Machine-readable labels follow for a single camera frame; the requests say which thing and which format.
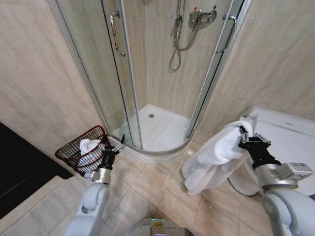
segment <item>dark doorway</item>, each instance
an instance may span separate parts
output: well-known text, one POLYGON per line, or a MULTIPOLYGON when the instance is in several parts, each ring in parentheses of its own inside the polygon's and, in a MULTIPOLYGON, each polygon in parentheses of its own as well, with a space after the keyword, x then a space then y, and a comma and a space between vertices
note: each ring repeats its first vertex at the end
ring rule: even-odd
POLYGON ((0 123, 0 219, 55 176, 69 171, 0 123))

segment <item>tiled wall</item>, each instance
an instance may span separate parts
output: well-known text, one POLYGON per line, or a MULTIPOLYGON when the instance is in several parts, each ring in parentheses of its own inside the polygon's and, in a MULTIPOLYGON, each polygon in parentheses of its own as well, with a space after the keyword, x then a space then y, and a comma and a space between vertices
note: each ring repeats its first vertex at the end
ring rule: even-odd
POLYGON ((124 0, 138 109, 148 104, 145 0, 124 0))
MULTIPOLYGON (((214 48, 222 28, 223 15, 230 0, 187 0, 180 45, 190 41, 189 14, 194 7, 210 11, 216 5, 217 19, 210 25, 200 26, 191 48, 181 52, 182 64, 170 73, 169 60, 174 50, 174 20, 176 0, 146 0, 146 49, 149 103, 174 113, 191 117, 196 105, 214 48)), ((173 67, 178 64, 175 56, 173 67)))
POLYGON ((54 158, 101 121, 46 0, 0 0, 0 29, 0 121, 54 158))
POLYGON ((199 128, 256 105, 315 120, 315 1, 253 0, 199 128))

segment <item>shower hose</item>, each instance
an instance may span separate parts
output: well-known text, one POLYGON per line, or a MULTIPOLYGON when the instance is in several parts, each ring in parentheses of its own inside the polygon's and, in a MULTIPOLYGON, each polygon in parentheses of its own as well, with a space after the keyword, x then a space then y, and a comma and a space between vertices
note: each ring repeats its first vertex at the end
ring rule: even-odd
POLYGON ((178 0, 177 2, 177 19, 175 20, 175 24, 176 24, 176 32, 174 34, 174 51, 173 54, 171 56, 171 59, 169 60, 169 69, 172 72, 175 72, 179 69, 179 67, 181 66, 181 62, 182 62, 182 58, 181 58, 181 51, 185 51, 187 49, 189 49, 192 46, 193 41, 196 38, 197 32, 198 32, 198 28, 200 25, 200 21, 202 18, 202 13, 198 13, 195 25, 193 26, 192 32, 193 32, 193 36, 190 40, 190 42, 188 43, 188 45, 186 47, 181 48, 179 45, 179 40, 180 40, 180 36, 181 36, 181 31, 182 31, 182 24, 183 24, 183 19, 184 19, 184 12, 185 12, 185 5, 186 5, 186 0, 184 0, 183 3, 183 10, 182 10, 182 14, 180 15, 181 12, 181 0, 178 0), (172 67, 172 62, 174 60, 175 54, 178 54, 178 65, 176 68, 172 67))

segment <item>metal frame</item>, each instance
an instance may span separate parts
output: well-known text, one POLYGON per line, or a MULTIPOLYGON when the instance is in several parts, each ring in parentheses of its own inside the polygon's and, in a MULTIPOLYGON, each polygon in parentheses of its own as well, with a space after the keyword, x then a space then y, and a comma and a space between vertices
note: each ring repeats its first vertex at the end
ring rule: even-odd
POLYGON ((63 18, 63 15, 61 14, 61 11, 59 9, 59 6, 58 6, 58 3, 57 3, 57 0, 47 0, 49 6, 50 6, 50 9, 51 11, 53 12, 53 15, 55 17, 55 20, 57 22, 57 25, 59 26, 59 29, 63 35, 63 38, 68 46, 68 49, 73 57, 73 60, 74 60, 74 63, 75 65, 77 66, 78 70, 79 70, 79 73, 83 79, 83 83, 85 84, 87 90, 88 90, 88 93, 92 99, 92 102, 94 103, 95 105, 95 108, 96 108, 96 111, 99 115, 99 117, 101 117, 101 120, 105 126, 105 129, 106 129, 106 133, 110 133, 109 132, 109 128, 108 128, 108 124, 105 120, 105 117, 103 115, 103 112, 102 112, 102 109, 101 107, 99 106, 99 103, 98 103, 98 100, 97 100, 97 97, 94 93, 94 90, 93 90, 93 87, 90 83, 90 80, 88 78, 88 75, 84 69, 84 66, 82 64, 82 61, 79 57, 79 54, 74 46, 74 42, 72 40, 72 37, 68 31, 68 28, 65 24, 65 20, 63 18))
POLYGON ((133 69, 132 69, 132 61, 130 57, 130 46, 129 46, 129 38, 128 38, 128 31, 126 27, 126 18, 125 18, 125 8, 124 8, 124 3, 122 0, 120 0, 120 7, 123 13, 123 26, 124 26, 124 35, 125 35, 125 40, 127 42, 127 50, 128 50, 128 61, 129 61, 129 69, 131 72, 131 84, 132 84, 132 93, 133 93, 133 99, 134 99, 134 104, 135 104, 135 113, 136 113, 136 118, 137 118, 137 124, 138 124, 138 130, 139 130, 139 137, 140 137, 140 144, 141 147, 143 148, 143 143, 142 143, 142 135, 141 135, 141 130, 140 130, 140 122, 139 122, 139 114, 138 114, 138 102, 137 102, 137 96, 136 96, 136 89, 134 86, 134 77, 133 77, 133 69))
MULTIPOLYGON (((234 1, 235 1, 235 0, 232 0, 232 2, 231 2, 232 4, 231 4, 231 6, 230 6, 230 9, 228 10, 227 16, 230 14, 230 11, 231 11, 231 9, 232 9, 232 5, 233 5, 234 1)), ((217 43, 217 45, 216 45, 216 48, 215 48, 213 57, 212 57, 212 59, 211 59, 211 62, 210 62, 210 65, 209 65, 209 68, 208 68, 208 71, 207 71, 207 75, 206 75, 204 84, 203 84, 202 89, 201 89, 200 94, 199 94, 198 102, 199 102, 199 99, 200 99, 200 97, 201 97, 201 93, 202 93, 202 91, 204 90, 204 86, 205 86, 205 84, 206 84, 206 81, 208 81, 208 80, 212 80, 212 81, 210 82, 210 87, 209 87, 209 89, 208 89, 208 91, 207 91, 207 93, 206 93, 206 96, 205 96, 204 100, 203 100, 203 104, 202 104, 202 106, 201 106, 201 108, 200 108, 200 112, 199 112, 199 114, 197 115, 197 119, 196 119, 196 122, 195 122, 194 127, 198 126, 199 122, 201 121, 201 119, 202 119, 202 117, 203 117, 203 115, 204 115, 204 112, 205 112, 205 110, 206 110, 206 108, 207 108, 207 105, 208 105, 208 103, 209 103, 210 97, 211 97, 211 95, 213 94, 214 88, 215 88, 216 85, 217 85, 217 82, 218 82, 219 77, 220 77, 220 75, 221 75, 221 73, 222 73, 222 71, 223 71, 223 67, 224 67, 224 65, 225 65, 225 63, 226 63, 226 61, 227 61, 227 58, 228 58, 228 56, 230 55, 230 52, 231 52, 232 47, 233 47, 233 45, 234 45, 235 39, 236 39, 236 37, 237 37, 237 35, 238 35, 238 32, 239 32, 240 29, 241 29, 241 26, 242 26, 242 24, 243 24, 243 21, 244 21, 244 18, 245 18, 245 16, 246 16, 246 14, 247 14, 248 8, 249 8, 249 6, 251 5, 251 2, 252 2, 252 0, 244 0, 244 1, 243 1, 243 4, 242 4, 241 9, 240 9, 240 12, 239 12, 239 14, 238 14, 237 26, 236 26, 236 28, 235 28, 235 32, 234 32, 234 34, 233 34, 233 36, 232 36, 232 38, 231 38, 231 40, 230 40, 230 43, 229 43, 227 49, 226 49, 224 52, 222 52, 221 59, 220 59, 219 64, 218 64, 218 66, 217 66, 217 71, 214 73, 213 78, 210 78, 210 77, 209 77, 209 76, 210 76, 210 75, 209 75, 209 72, 210 72, 210 69, 211 69, 211 67, 212 67, 212 63, 213 63, 213 60, 214 60, 215 55, 216 55, 216 53, 217 53, 217 50, 218 50, 218 48, 219 48, 220 40, 221 40, 221 38, 222 38, 224 28, 225 28, 225 26, 226 26, 227 21, 229 20, 228 17, 225 19, 225 22, 224 22, 223 27, 222 27, 221 34, 220 34, 219 39, 218 39, 218 43, 217 43)), ((195 106, 195 108, 194 108, 193 115, 195 114, 196 108, 197 108, 197 106, 198 106, 198 102, 196 103, 196 106, 195 106)))
MULTIPOLYGON (((210 62, 205 81, 212 79, 212 82, 211 82, 210 87, 209 87, 209 89, 207 91, 207 94, 205 96, 204 102, 203 102, 203 104, 202 104, 202 106, 200 108, 200 112, 199 112, 198 117, 196 119, 195 125, 194 125, 194 127, 192 129, 190 137, 187 138, 181 145, 179 145, 179 146, 177 146, 177 147, 175 147, 173 149, 166 150, 166 151, 146 151, 146 150, 143 150, 143 149, 139 149, 139 148, 133 147, 133 146, 131 146, 129 144, 126 144, 126 146, 128 148, 130 148, 131 150, 134 150, 134 151, 136 151, 136 152, 138 152, 140 154, 144 154, 144 155, 164 156, 164 155, 169 155, 169 154, 173 154, 173 153, 176 153, 176 152, 180 151, 181 149, 183 149, 189 143, 189 141, 191 140, 192 135, 194 134, 194 132, 195 132, 195 130, 196 130, 200 120, 202 119, 204 111, 205 111, 205 109, 206 109, 206 107, 207 107, 207 105, 209 103, 210 97, 211 97, 211 95, 212 95, 212 93, 214 91, 214 88, 215 88, 215 86, 216 86, 216 84, 218 82, 218 79, 219 79, 219 77, 220 77, 220 75, 222 73, 223 65, 226 63, 228 55, 231 52, 231 48, 233 47, 233 44, 234 44, 235 39, 237 37, 237 34, 238 34, 238 32, 239 32, 239 30, 240 30, 240 28, 242 26, 242 23, 244 21, 244 18, 245 18, 245 15, 246 15, 247 11, 248 11, 248 8, 249 8, 249 6, 251 4, 251 1, 252 0, 244 0, 243 1, 243 5, 241 7, 240 13, 238 14, 238 24, 237 24, 237 27, 235 29, 235 33, 232 36, 231 42, 229 44, 229 47, 227 48, 227 50, 222 55, 222 58, 221 58, 221 60, 219 62, 219 65, 217 66, 217 70, 216 70, 216 73, 214 74, 213 78, 209 78, 209 70, 210 70, 210 68, 212 66, 212 62, 213 62, 214 56, 213 56, 213 58, 212 58, 212 60, 210 62)), ((70 35, 69 31, 68 31, 68 28, 67 28, 67 26, 65 24, 64 18, 63 18, 62 14, 61 14, 61 11, 60 11, 59 7, 58 7, 57 0, 47 0, 47 2, 50 5, 50 8, 51 8, 51 10, 53 12, 53 15, 54 15, 54 17, 56 19, 57 25, 59 26, 60 31, 61 31, 64 39, 65 39, 65 42, 66 42, 66 44, 67 44, 67 46, 68 46, 68 48, 69 48, 69 50, 70 50, 70 52, 72 54, 73 60, 74 60, 76 66, 77 66, 77 68, 79 70, 79 73, 82 76, 83 82, 84 82, 85 86, 87 87, 88 93, 89 93, 89 95, 92 98, 92 101, 93 101, 94 106, 95 106, 95 108, 97 110, 97 113, 98 113, 98 115, 101 117, 101 119, 103 121, 103 124, 105 126, 106 132, 112 138, 114 138, 115 140, 117 140, 119 142, 120 139, 118 137, 115 137, 114 135, 112 135, 110 133, 110 129, 108 127, 108 124, 107 124, 106 119, 104 117, 104 114, 102 112, 102 109, 101 109, 101 107, 100 107, 100 105, 99 105, 99 103, 97 101, 97 97, 96 97, 96 95, 94 93, 93 87, 92 87, 92 85, 91 85, 91 83, 89 81, 89 78, 88 78, 87 73, 86 73, 86 71, 85 71, 85 69, 83 67, 83 64, 81 62, 79 54, 78 54, 78 52, 77 52, 77 50, 76 50, 76 48, 74 46, 74 42, 72 40, 72 37, 71 37, 71 35, 70 35)), ((136 101, 136 94, 135 94, 135 87, 134 87, 134 79, 133 79, 133 72, 132 72, 132 65, 131 65, 131 60, 130 60, 129 43, 128 43, 128 40, 127 40, 128 36, 127 36, 127 32, 126 32, 126 23, 125 23, 125 18, 124 18, 123 4, 121 4, 121 8, 123 10, 123 19, 124 19, 123 23, 124 23, 124 28, 125 28, 124 29, 125 30, 125 37, 126 37, 126 41, 127 41, 127 49, 128 49, 128 54, 129 54, 128 55, 128 59, 129 59, 129 66, 130 66, 130 71, 131 71, 131 77, 132 77, 132 86, 133 86, 133 94, 134 94, 134 99, 135 99, 135 109, 136 109, 136 115, 137 115, 137 122, 138 122, 138 128, 140 129, 140 124, 139 124, 139 119, 138 119, 138 108, 137 108, 137 101, 136 101)), ((220 43, 220 40, 221 40, 221 35, 220 35, 220 37, 218 39, 218 43, 217 43, 217 46, 216 46, 216 49, 215 49, 214 53, 216 53, 216 51, 218 49, 218 46, 219 46, 219 43, 220 43)), ((139 130, 139 135, 140 135, 140 142, 142 144, 141 131, 140 130, 139 130)))

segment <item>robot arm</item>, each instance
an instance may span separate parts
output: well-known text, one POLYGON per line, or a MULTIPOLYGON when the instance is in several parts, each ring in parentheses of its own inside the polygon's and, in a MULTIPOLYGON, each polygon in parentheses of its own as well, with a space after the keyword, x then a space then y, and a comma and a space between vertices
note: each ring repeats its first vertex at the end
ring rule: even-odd
POLYGON ((125 148, 125 136, 117 147, 102 148, 103 158, 97 169, 86 172, 84 177, 96 182, 83 193, 82 201, 74 219, 68 225, 65 236, 98 236, 102 227, 102 215, 110 190, 112 165, 115 155, 125 148))
POLYGON ((313 174, 304 163, 284 163, 276 160, 267 148, 271 142, 259 134, 252 138, 244 128, 239 147, 246 149, 253 160, 252 167, 264 190, 263 207, 270 218, 275 236, 312 236, 315 232, 315 202, 294 191, 298 181, 313 174))

